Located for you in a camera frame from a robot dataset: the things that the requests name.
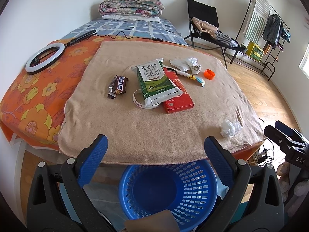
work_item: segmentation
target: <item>yellow crate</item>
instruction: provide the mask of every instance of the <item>yellow crate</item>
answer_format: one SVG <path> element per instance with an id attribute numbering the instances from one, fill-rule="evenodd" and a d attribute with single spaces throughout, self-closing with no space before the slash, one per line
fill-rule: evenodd
<path id="1" fill-rule="evenodd" d="M 257 44 L 250 42 L 248 44 L 247 49 L 248 50 L 247 50 L 246 54 L 249 57 L 253 58 L 254 60 L 256 60 L 258 62 L 261 61 L 261 59 L 264 55 L 264 51 Z"/>

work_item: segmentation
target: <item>metal rack frame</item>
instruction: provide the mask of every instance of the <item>metal rack frame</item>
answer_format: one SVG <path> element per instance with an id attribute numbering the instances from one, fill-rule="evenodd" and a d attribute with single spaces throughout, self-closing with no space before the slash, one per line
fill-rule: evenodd
<path id="1" fill-rule="evenodd" d="M 248 8 L 247 8 L 246 14 L 245 14 L 245 16 L 244 16 L 243 22 L 242 22 L 242 24 L 241 24 L 241 26 L 240 26 L 240 28 L 239 28 L 239 31 L 238 31 L 238 34 L 237 34 L 235 40 L 237 40 L 237 38 L 239 37 L 239 34 L 240 34 L 240 32 L 241 32 L 241 29 L 242 29 L 242 27 L 243 27 L 243 25 L 244 25 L 244 23 L 245 23 L 246 16 L 247 16 L 248 11 L 249 11 L 249 9 L 250 9 L 251 1 L 252 1 L 252 0 L 249 1 L 249 5 L 248 5 Z M 271 8 L 272 8 L 273 11 L 279 16 L 278 12 L 273 8 L 273 6 L 271 6 Z M 283 24 L 288 28 L 288 32 L 289 32 L 289 31 L 290 31 L 290 27 L 288 27 L 288 25 L 283 21 L 283 19 L 282 19 L 280 16 L 279 16 L 279 18 L 281 19 L 281 21 L 283 22 Z M 254 70 L 254 71 L 256 71 L 256 72 L 261 73 L 263 76 L 267 77 L 267 78 L 268 78 L 268 81 L 269 81 L 269 80 L 271 79 L 271 77 L 274 75 L 275 71 L 276 71 L 276 68 L 275 68 L 275 66 L 274 66 L 274 63 L 275 63 L 276 61 L 278 62 L 278 60 L 276 59 L 276 57 L 279 56 L 279 54 L 280 54 L 280 52 L 281 52 L 282 50 L 281 50 L 281 49 L 279 50 L 279 52 L 278 52 L 278 54 L 277 54 L 276 57 L 274 57 L 274 56 L 271 54 L 272 51 L 273 51 L 273 49 L 271 49 L 271 51 L 267 53 L 268 56 L 267 56 L 267 58 L 266 58 L 266 60 L 265 60 L 264 62 L 262 62 L 262 61 L 258 62 L 258 61 L 256 61 L 255 59 L 249 57 L 247 54 L 242 53 L 242 52 L 238 52 L 238 51 L 236 51 L 236 53 L 234 54 L 234 56 L 232 56 L 232 55 L 230 55 L 230 54 L 227 54 L 227 53 L 226 53 L 226 56 L 231 60 L 231 61 L 230 61 L 231 64 L 235 61 L 236 63 L 239 63 L 240 65 L 246 66 L 247 68 L 249 68 L 249 69 L 251 69 L 251 70 Z M 246 61 L 244 61 L 244 60 L 242 60 L 242 59 L 240 59 L 240 58 L 237 58 L 236 55 L 237 55 L 238 53 L 241 53 L 241 54 L 243 54 L 244 56 L 246 56 L 247 58 L 249 58 L 249 59 L 255 61 L 257 64 L 263 66 L 263 68 L 262 68 L 262 69 L 259 69 L 259 68 L 255 67 L 255 66 L 251 65 L 250 63 L 248 63 L 248 62 L 246 62 Z M 274 59 L 274 61 L 273 61 L 273 62 L 270 62 L 270 61 L 267 62 L 267 60 L 268 60 L 269 57 L 272 57 L 272 58 Z M 270 75 L 270 76 L 268 76 L 268 75 L 265 73 L 265 69 L 271 71 L 271 75 Z"/>

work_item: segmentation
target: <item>beige towel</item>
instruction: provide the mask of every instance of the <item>beige towel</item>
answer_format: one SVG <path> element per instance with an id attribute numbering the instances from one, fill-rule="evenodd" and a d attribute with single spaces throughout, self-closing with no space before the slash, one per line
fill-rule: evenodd
<path id="1" fill-rule="evenodd" d="M 212 38 L 216 39 L 216 32 L 218 31 L 218 28 L 216 26 L 209 24 L 206 21 L 197 19 L 196 17 L 192 18 L 192 22 L 200 32 L 209 33 L 212 36 Z"/>
<path id="2" fill-rule="evenodd" d="M 192 109 L 166 114 L 163 106 L 141 109 L 132 101 L 140 85 L 131 67 L 161 57 L 169 66 L 169 60 L 196 57 L 202 71 L 215 72 L 214 80 L 205 79 L 204 88 L 180 76 L 195 104 Z M 108 87 L 115 75 L 129 78 L 127 92 L 109 99 Z M 226 119 L 239 120 L 244 127 L 233 138 L 220 135 Z M 103 163 L 142 165 L 206 158 L 204 139 L 211 135 L 231 152 L 265 138 L 251 104 L 217 58 L 191 48 L 137 41 L 103 42 L 66 103 L 58 138 L 64 154 L 76 157 L 98 134 L 109 141 Z"/>

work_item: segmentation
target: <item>blue clamp handle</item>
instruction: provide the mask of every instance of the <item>blue clamp handle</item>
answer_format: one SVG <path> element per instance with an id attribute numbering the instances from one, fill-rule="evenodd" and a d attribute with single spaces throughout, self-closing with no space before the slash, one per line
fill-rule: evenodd
<path id="1" fill-rule="evenodd" d="M 108 147 L 107 137 L 103 134 L 98 135 L 90 147 L 85 148 L 76 158 L 75 168 L 78 172 L 77 182 L 82 188 L 90 183 L 96 169 L 100 165 Z"/>
<path id="2" fill-rule="evenodd" d="M 235 164 L 236 159 L 229 151 L 224 150 L 213 136 L 205 139 L 204 150 L 221 179 L 221 182 L 225 186 L 232 188 L 237 172 L 237 166 Z"/>

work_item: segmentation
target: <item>gray jacket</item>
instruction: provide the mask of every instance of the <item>gray jacket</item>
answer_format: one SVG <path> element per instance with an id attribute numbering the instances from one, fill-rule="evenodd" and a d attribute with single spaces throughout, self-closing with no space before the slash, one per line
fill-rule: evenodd
<path id="1" fill-rule="evenodd" d="M 263 33 L 263 39 L 265 41 L 270 41 L 273 44 L 277 44 L 280 24 L 281 19 L 277 14 L 269 16 Z"/>

